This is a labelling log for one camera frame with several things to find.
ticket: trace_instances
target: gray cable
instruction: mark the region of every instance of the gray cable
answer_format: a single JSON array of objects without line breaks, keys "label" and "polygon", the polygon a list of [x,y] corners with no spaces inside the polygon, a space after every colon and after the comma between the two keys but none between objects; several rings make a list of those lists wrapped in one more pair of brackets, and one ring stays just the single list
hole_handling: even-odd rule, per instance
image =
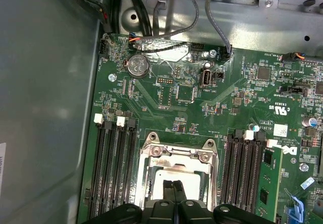
[{"label": "gray cable", "polygon": [[161,6],[164,3],[162,2],[157,2],[155,8],[153,9],[153,14],[152,14],[152,32],[154,36],[158,36],[159,35],[159,20],[158,20],[158,16],[159,16],[159,10],[161,8]]},{"label": "gray cable", "polygon": [[165,37],[171,37],[171,36],[175,36],[177,34],[183,33],[185,31],[191,30],[196,25],[197,20],[198,20],[198,15],[199,15],[198,5],[197,5],[196,1],[195,0],[191,0],[191,1],[192,1],[193,5],[195,7],[195,18],[194,18],[193,23],[190,26],[185,27],[183,29],[173,31],[173,32],[165,33],[164,35],[144,36],[144,37],[141,37],[141,40],[160,39],[160,38],[165,38]]},{"label": "gray cable", "polygon": [[207,18],[210,21],[210,23],[212,24],[212,26],[214,27],[214,29],[217,31],[217,33],[222,38],[224,44],[226,45],[228,54],[231,54],[231,44],[230,44],[228,38],[225,36],[222,29],[219,27],[219,25],[214,20],[212,13],[211,13],[211,9],[210,9],[210,3],[211,3],[211,0],[206,0],[206,2],[205,2],[205,12],[206,12]]}]

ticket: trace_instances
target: white sticker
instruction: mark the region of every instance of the white sticker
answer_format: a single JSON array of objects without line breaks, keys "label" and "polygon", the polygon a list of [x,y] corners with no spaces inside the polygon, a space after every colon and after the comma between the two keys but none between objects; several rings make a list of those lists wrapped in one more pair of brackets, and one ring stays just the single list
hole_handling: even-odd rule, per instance
[{"label": "white sticker", "polygon": [[288,125],[274,125],[274,136],[276,137],[287,137]]},{"label": "white sticker", "polygon": [[309,177],[307,180],[304,181],[303,184],[301,184],[301,187],[303,190],[307,189],[311,184],[313,184],[315,180],[312,177]]},{"label": "white sticker", "polygon": [[6,153],[6,143],[1,143],[0,144],[0,195],[1,195],[2,177],[4,175],[4,167],[5,167],[5,153]]}]

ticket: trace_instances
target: black cable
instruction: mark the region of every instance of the black cable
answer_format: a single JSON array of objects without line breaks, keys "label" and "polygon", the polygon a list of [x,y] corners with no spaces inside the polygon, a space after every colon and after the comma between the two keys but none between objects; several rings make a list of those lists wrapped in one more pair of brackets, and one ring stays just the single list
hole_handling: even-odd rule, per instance
[{"label": "black cable", "polygon": [[143,36],[152,36],[151,25],[149,21],[148,12],[145,5],[141,0],[131,0],[134,9],[137,13],[138,20],[140,23],[140,28]]},{"label": "black cable", "polygon": [[121,0],[112,0],[112,11],[111,11],[111,26],[114,33],[119,34],[119,14],[121,7]]},{"label": "black cable", "polygon": [[77,4],[82,7],[85,11],[90,13],[92,16],[96,17],[101,21],[103,25],[103,30],[106,33],[111,33],[110,20],[107,16],[107,10],[105,5],[96,0],[75,0]]}]

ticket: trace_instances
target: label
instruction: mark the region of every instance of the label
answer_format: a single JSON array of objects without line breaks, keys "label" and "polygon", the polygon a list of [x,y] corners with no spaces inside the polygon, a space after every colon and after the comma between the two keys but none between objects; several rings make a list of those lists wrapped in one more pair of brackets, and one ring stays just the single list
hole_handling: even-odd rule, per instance
[{"label": "label", "polygon": [[5,167],[5,153],[6,153],[6,143],[1,143],[0,144],[0,195],[1,195],[2,177],[4,175],[4,167]]},{"label": "label", "polygon": [[311,184],[313,184],[315,180],[312,177],[309,177],[307,180],[304,181],[303,184],[301,184],[301,187],[303,190],[307,189]]},{"label": "label", "polygon": [[315,155],[309,155],[309,154],[300,154],[299,155],[299,161],[305,162],[305,163],[312,163],[317,164],[317,156]]},{"label": "label", "polygon": [[276,137],[287,137],[288,125],[274,125],[274,136]]}]

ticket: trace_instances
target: connector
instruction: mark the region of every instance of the connector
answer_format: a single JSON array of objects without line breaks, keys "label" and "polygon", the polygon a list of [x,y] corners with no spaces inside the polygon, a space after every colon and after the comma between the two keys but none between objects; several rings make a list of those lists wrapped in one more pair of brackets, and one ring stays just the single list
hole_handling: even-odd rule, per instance
[{"label": "connector", "polygon": [[201,73],[200,85],[202,87],[210,85],[211,84],[211,77],[212,77],[212,73],[210,70],[208,70],[208,69],[203,70],[203,72]]}]

